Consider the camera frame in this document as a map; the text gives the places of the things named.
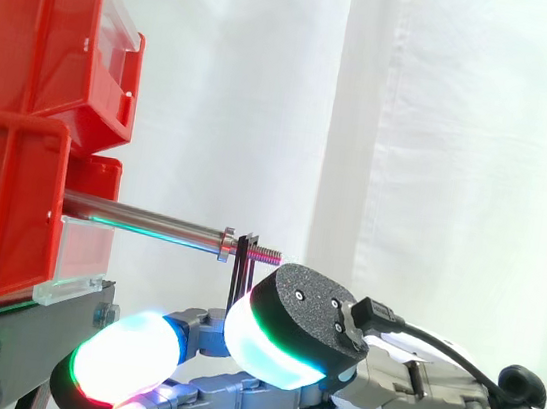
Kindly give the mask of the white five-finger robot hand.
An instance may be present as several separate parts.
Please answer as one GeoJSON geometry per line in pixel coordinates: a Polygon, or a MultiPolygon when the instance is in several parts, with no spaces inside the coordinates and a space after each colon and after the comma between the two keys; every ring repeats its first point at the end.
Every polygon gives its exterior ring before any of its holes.
{"type": "Polygon", "coordinates": [[[140,312],[108,325],[53,369],[61,409],[114,409],[199,352],[225,354],[283,391],[353,386],[361,409],[492,409],[504,391],[448,342],[300,264],[280,266],[226,310],[140,312]]]}

